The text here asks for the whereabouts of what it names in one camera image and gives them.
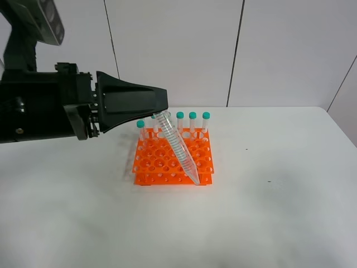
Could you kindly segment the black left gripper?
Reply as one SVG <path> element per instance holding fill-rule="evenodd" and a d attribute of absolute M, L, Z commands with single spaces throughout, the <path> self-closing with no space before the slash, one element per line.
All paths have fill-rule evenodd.
<path fill-rule="evenodd" d="M 80 141 L 100 135 L 98 122 L 100 131 L 106 133 L 124 123 L 168 109 L 165 89 L 125 82 L 97 71 L 95 93 L 91 88 L 93 76 L 80 72 L 76 64 L 57 63 L 55 70 L 61 104 Z"/>

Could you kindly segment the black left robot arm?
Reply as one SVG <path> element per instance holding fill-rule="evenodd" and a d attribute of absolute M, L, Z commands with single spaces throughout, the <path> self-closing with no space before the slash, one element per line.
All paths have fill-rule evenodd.
<path fill-rule="evenodd" d="M 133 84 L 76 64 L 54 73 L 6 70 L 1 80 L 1 142 L 76 137 L 87 140 L 168 108 L 165 89 Z"/>

